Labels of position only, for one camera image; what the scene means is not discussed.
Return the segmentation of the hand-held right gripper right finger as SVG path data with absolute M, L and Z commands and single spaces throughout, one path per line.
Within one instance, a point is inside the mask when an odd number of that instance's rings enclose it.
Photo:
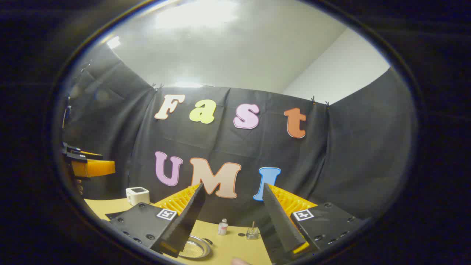
M 276 250 L 275 264 L 331 253 L 368 225 L 368 218 L 360 218 L 330 201 L 309 201 L 267 183 L 263 202 L 281 245 Z

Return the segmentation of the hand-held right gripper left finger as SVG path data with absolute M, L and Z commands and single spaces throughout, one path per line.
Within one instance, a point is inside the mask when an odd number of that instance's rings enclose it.
M 143 248 L 178 257 L 205 203 L 203 183 L 190 186 L 158 206 L 138 203 L 109 221 L 109 227 Z

